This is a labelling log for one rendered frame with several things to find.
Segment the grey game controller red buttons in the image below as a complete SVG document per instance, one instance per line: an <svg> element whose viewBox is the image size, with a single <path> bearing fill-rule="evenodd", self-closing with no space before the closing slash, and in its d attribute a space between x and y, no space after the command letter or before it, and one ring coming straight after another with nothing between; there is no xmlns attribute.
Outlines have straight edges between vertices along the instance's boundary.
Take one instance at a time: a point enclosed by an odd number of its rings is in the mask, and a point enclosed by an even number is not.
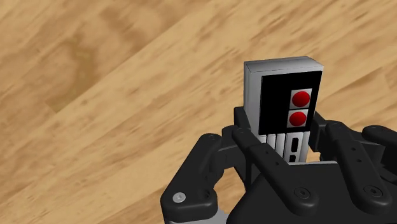
<svg viewBox="0 0 397 224"><path fill-rule="evenodd" d="M324 66L308 57L244 63L251 132L287 162L305 162Z"/></svg>

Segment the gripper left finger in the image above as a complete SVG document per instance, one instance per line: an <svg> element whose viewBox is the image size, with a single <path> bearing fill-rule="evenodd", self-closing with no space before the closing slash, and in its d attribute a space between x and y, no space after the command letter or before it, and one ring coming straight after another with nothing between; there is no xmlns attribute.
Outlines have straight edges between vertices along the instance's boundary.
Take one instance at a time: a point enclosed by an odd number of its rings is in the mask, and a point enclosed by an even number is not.
<svg viewBox="0 0 397 224"><path fill-rule="evenodd" d="M298 216L311 216L319 197L294 177L291 167L267 143L250 131L242 106L233 110L234 124L221 135L200 136L160 198L165 224L226 224L218 207L215 184L229 167L237 169L246 188L264 177L283 204Z"/></svg>

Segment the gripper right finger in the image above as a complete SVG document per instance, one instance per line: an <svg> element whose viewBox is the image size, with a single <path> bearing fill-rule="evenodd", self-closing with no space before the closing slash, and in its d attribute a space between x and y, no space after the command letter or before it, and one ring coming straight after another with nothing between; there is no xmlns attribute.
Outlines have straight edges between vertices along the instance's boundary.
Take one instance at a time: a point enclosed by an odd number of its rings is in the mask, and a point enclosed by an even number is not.
<svg viewBox="0 0 397 224"><path fill-rule="evenodd" d="M314 113L309 146L336 161L353 204L367 214L390 213L397 203L397 131L369 125L361 132Z"/></svg>

